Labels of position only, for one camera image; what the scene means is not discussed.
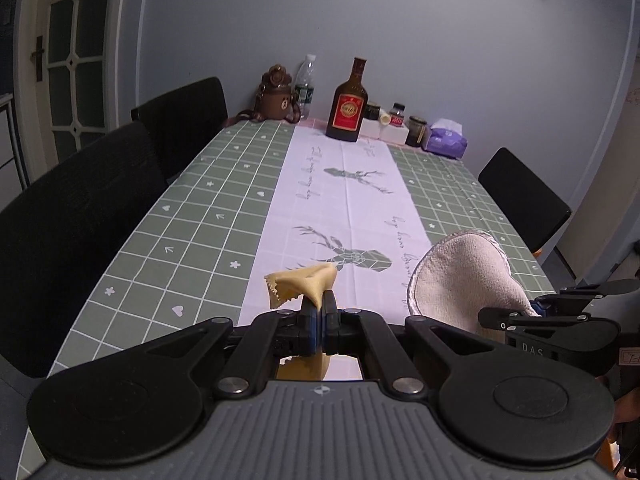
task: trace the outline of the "brown bag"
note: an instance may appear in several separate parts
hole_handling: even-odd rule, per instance
[[[230,126],[243,119],[255,123],[268,119],[284,119],[293,124],[300,121],[300,107],[291,91],[291,76],[282,65],[273,65],[268,72],[262,74],[262,81],[255,95],[254,109],[242,110],[235,117],[229,118],[225,125]]]

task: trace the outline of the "dining table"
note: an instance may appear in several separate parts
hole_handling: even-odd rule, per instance
[[[459,232],[490,234],[527,297],[553,293],[540,264],[463,161],[324,135],[326,123],[241,121],[165,190],[81,309],[50,375],[211,317],[249,324],[270,308],[264,275],[338,267],[338,305],[409,315],[406,282]],[[17,479],[44,458],[30,432]]]

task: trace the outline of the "chair backrest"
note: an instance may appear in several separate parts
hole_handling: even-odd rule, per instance
[[[571,216],[569,206],[506,148],[492,156],[478,180],[532,253]]]
[[[106,134],[0,212],[0,354],[47,374],[110,261],[166,182],[145,127]]]
[[[131,111],[146,126],[166,179],[181,172],[222,129],[225,95],[217,77],[183,86]]]

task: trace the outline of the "yellow cloth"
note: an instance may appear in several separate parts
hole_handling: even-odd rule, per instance
[[[271,308],[279,308],[300,295],[309,298],[320,310],[322,294],[331,290],[338,275],[333,264],[325,263],[303,269],[273,272],[264,277],[269,289]],[[293,357],[278,368],[277,379],[321,381],[329,367],[329,356],[322,352],[310,357]]]

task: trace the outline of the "glass pane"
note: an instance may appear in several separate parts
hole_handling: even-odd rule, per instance
[[[104,134],[99,134],[96,132],[82,132],[80,134],[80,147],[85,148],[92,142],[100,139]]]
[[[66,66],[49,68],[49,101],[51,124],[69,126],[73,121],[71,111],[71,76]]]
[[[101,61],[79,63],[76,67],[76,107],[82,126],[104,126]]]
[[[78,56],[102,55],[106,16],[107,0],[80,0],[76,30],[76,54]]]
[[[71,132],[53,132],[53,137],[56,139],[56,151],[60,162],[76,152],[76,138]]]
[[[71,19],[74,12],[74,3],[71,0],[62,0],[51,6],[49,22],[49,63],[64,61],[69,55],[71,46]]]

